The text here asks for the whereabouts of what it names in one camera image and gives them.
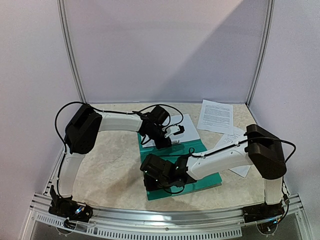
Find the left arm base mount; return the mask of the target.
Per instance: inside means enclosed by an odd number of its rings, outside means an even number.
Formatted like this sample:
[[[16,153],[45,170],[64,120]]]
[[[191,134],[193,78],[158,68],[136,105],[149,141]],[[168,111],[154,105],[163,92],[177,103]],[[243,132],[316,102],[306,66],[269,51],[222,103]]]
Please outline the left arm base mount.
[[[78,203],[71,198],[61,198],[58,195],[51,198],[48,212],[52,215],[84,223],[88,223],[93,216],[93,208],[85,203]]]

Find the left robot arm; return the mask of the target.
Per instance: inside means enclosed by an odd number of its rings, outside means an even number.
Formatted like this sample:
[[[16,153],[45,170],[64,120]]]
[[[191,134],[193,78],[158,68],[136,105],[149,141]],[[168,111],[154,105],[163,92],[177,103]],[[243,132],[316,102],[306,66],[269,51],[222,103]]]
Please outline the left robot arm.
[[[150,112],[142,113],[98,110],[88,104],[82,104],[65,127],[65,154],[55,184],[57,194],[61,198],[55,202],[55,209],[63,217],[70,217],[74,213],[74,205],[65,198],[72,196],[80,164],[95,146],[98,133],[134,132],[154,140],[158,149],[167,148],[172,144],[163,123],[170,118],[170,114],[158,105]]]

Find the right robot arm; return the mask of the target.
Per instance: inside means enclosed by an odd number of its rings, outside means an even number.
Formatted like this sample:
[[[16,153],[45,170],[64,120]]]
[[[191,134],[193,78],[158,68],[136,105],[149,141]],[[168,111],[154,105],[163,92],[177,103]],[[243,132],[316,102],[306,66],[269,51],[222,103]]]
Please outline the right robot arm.
[[[181,155],[175,162],[148,154],[140,170],[160,189],[184,187],[210,175],[241,166],[255,166],[264,180],[264,203],[258,213],[269,218],[278,210],[283,177],[287,172],[282,144],[262,127],[251,124],[230,144],[198,153]]]

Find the folder spine metal clip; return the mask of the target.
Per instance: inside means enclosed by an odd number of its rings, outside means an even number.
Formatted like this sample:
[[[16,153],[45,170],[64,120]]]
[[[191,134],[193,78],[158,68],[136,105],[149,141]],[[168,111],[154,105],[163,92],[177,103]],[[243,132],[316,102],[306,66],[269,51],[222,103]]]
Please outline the folder spine metal clip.
[[[174,141],[171,142],[171,144],[172,145],[177,145],[177,144],[180,144],[180,141],[179,140],[174,140]]]

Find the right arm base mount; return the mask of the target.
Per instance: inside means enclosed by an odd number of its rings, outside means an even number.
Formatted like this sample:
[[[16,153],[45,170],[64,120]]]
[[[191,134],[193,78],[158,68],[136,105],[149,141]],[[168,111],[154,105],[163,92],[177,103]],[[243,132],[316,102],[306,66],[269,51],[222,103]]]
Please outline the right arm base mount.
[[[272,220],[273,224],[279,224],[289,212],[290,201],[287,199],[277,204],[268,205],[265,202],[243,207],[242,214],[245,223]]]

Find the green file folder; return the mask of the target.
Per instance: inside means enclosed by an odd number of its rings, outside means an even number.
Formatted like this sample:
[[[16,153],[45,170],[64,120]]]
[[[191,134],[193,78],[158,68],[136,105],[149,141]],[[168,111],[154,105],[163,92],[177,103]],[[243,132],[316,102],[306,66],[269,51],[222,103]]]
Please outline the green file folder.
[[[191,154],[206,151],[206,147],[200,139],[187,141],[172,145],[168,148],[157,149],[156,147],[142,148],[139,143],[141,159],[140,170],[154,178],[173,178],[178,175],[187,174],[187,159]],[[156,190],[147,191],[149,201],[159,200],[173,196],[190,194],[222,185],[222,178],[219,173],[213,173],[203,179],[195,180],[190,177],[189,184],[184,191],[178,191],[177,187],[172,187],[171,191]]]

